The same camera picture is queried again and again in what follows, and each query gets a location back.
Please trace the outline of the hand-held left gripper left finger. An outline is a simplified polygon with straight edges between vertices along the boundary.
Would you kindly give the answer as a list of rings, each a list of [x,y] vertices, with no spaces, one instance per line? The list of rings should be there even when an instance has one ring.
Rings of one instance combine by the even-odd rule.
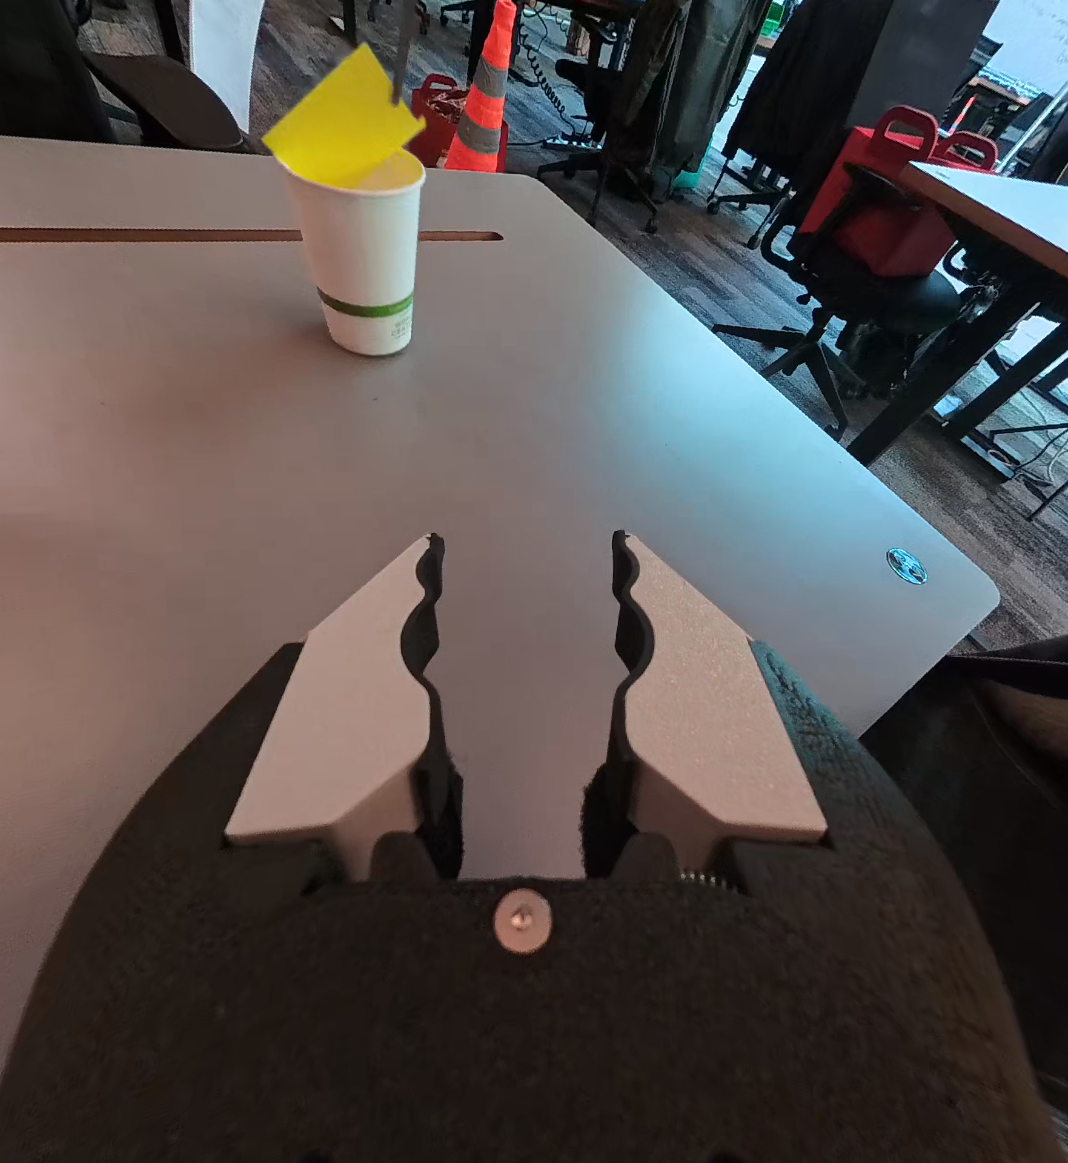
[[[405,833],[438,879],[459,876],[464,784],[425,676],[443,551],[422,535],[308,634],[226,841],[322,839],[348,880],[367,880],[377,841]]]

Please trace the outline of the person's dark jacket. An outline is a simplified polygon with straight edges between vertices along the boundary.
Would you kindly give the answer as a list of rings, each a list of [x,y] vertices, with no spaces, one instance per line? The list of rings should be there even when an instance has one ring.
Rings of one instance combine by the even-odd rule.
[[[1068,1112],[1068,635],[948,655],[861,736],[971,898]]]

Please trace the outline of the dark green jacket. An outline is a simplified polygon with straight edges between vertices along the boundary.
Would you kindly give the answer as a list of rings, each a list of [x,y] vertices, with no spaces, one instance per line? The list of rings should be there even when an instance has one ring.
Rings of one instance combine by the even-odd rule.
[[[603,153],[622,181],[655,201],[695,170],[729,106],[766,1],[649,1],[613,83]]]

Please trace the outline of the yellow sticky note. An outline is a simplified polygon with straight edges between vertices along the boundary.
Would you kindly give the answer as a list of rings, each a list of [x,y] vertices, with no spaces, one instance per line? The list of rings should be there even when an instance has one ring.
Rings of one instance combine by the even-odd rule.
[[[262,144],[299,179],[354,187],[425,128],[392,93],[389,76],[363,44],[289,109]]]

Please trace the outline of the metal tweezers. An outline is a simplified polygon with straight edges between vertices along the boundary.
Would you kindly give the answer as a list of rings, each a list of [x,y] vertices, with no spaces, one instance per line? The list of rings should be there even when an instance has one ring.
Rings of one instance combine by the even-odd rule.
[[[398,106],[403,95],[409,53],[416,37],[419,19],[414,1],[400,1],[397,22],[396,56],[392,71],[391,102]]]

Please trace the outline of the black jacket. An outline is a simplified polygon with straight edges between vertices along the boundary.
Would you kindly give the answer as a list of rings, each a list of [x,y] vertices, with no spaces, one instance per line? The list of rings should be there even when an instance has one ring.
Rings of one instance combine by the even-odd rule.
[[[750,83],[728,136],[811,201],[846,137],[890,1],[804,1]]]

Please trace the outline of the orange traffic cone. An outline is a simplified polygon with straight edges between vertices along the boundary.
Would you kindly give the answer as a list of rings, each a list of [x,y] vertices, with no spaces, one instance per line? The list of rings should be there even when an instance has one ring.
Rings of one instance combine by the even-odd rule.
[[[466,72],[468,95],[444,155],[446,171],[495,174],[498,169],[515,22],[512,1],[475,4]]]

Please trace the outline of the red felt bag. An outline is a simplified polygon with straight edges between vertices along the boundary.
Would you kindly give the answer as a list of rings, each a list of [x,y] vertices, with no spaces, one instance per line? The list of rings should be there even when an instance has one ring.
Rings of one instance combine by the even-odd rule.
[[[942,136],[934,117],[921,109],[887,109],[873,128],[851,128],[820,191],[809,205],[799,234],[812,235],[850,192],[845,164],[895,181],[910,163],[954,170],[991,172],[997,163],[993,139],[956,131]],[[926,277],[953,247],[947,223],[932,205],[905,207],[882,202],[857,209],[832,234],[835,247],[883,279]]]

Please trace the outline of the whiteboard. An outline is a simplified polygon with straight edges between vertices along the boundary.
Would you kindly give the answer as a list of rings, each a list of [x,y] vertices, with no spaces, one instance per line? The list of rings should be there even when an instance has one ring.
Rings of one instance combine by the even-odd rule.
[[[1052,95],[1068,84],[1068,1],[999,1],[982,34],[996,72]]]

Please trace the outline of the wooden desk with black legs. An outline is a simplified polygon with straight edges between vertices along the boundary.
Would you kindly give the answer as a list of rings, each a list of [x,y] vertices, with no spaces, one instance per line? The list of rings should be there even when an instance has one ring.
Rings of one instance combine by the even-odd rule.
[[[1049,339],[1051,359],[1068,352],[1068,186],[919,163],[904,170],[899,183],[942,213],[958,245],[978,252],[999,277],[1000,291],[911,372],[848,444],[848,453],[867,468],[1036,308],[1048,307],[1063,319],[1064,331]]]

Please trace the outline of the grey desk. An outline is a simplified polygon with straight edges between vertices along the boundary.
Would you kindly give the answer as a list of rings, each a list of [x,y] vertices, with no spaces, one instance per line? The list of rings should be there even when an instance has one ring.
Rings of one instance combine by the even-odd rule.
[[[0,1075],[84,875],[422,534],[473,879],[579,876],[636,535],[862,733],[996,583],[541,182],[431,172],[413,339],[338,348],[276,164],[0,138]],[[901,547],[928,574],[893,574]]]

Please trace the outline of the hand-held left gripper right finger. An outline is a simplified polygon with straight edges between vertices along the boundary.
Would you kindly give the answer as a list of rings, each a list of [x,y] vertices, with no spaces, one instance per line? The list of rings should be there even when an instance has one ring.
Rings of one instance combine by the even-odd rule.
[[[635,836],[662,837],[679,871],[696,875],[711,875],[734,841],[824,841],[757,643],[624,530],[612,536],[612,593],[625,676],[584,789],[584,876],[612,877]]]

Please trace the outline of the white paper cup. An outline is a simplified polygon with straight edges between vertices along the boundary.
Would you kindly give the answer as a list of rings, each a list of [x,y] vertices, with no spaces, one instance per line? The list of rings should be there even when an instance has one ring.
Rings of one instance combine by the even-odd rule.
[[[402,352],[413,328],[422,164],[402,149],[348,186],[283,175],[331,340],[360,357]]]

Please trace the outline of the black mesh office chair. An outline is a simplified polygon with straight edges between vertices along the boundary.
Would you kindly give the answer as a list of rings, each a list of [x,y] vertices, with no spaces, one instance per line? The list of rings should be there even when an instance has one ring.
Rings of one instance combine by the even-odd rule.
[[[89,53],[77,42],[89,3],[0,1],[0,137],[116,143],[113,121],[141,143],[250,153],[221,98],[167,55]]]

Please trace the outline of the white paper sheet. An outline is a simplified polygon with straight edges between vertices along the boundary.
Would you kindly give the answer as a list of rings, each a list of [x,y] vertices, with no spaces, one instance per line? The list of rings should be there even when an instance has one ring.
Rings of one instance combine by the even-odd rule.
[[[191,71],[250,130],[250,82],[264,1],[189,1]]]

